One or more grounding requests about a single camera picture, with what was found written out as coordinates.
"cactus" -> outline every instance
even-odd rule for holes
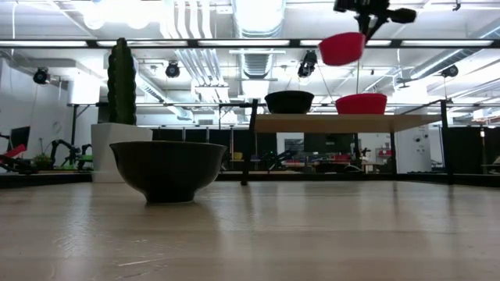
[[[116,41],[109,56],[109,121],[135,125],[135,69],[125,38]]]
[[[116,46],[113,47],[111,55],[108,58],[108,103],[109,103],[109,121],[111,123],[116,123],[116,88],[115,88],[115,63],[113,52]]]

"wooden table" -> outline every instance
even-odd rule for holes
[[[394,133],[441,121],[438,115],[317,116],[303,114],[262,114],[255,119],[259,133]]]
[[[500,190],[214,183],[145,206],[121,184],[0,190],[0,280],[500,278]]]

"computer monitor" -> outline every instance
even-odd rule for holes
[[[24,146],[28,147],[28,141],[30,139],[30,127],[25,126],[21,128],[15,128],[10,131],[10,140],[9,146],[7,147],[7,151],[12,150],[24,144]]]

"cable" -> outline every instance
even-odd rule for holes
[[[446,90],[446,77],[443,76],[444,84],[445,84],[445,99],[448,100],[448,91]]]
[[[328,88],[327,82],[325,81],[325,77],[323,76],[323,71],[321,71],[321,67],[318,66],[318,69],[320,70],[321,74],[321,79],[323,79],[323,84],[325,84],[325,87],[327,88],[328,95],[330,96],[331,102],[334,102],[334,98],[331,96],[330,89]]]
[[[359,67],[361,66],[361,59],[358,60],[358,71],[356,74],[356,94],[359,94]]]
[[[33,105],[31,106],[31,121],[30,121],[31,127],[33,127],[34,106],[37,104],[37,96],[38,96],[38,84],[34,89],[34,100],[33,100]]]

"bowl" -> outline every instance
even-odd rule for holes
[[[266,96],[267,108],[274,114],[306,114],[314,94],[306,91],[279,91]]]
[[[337,34],[319,44],[321,59],[327,66],[343,66],[363,56],[366,36],[360,32]]]
[[[226,147],[179,141],[131,141],[109,145],[126,183],[148,203],[193,201],[217,178]]]
[[[385,94],[351,94],[335,102],[338,114],[384,114],[388,97]]]

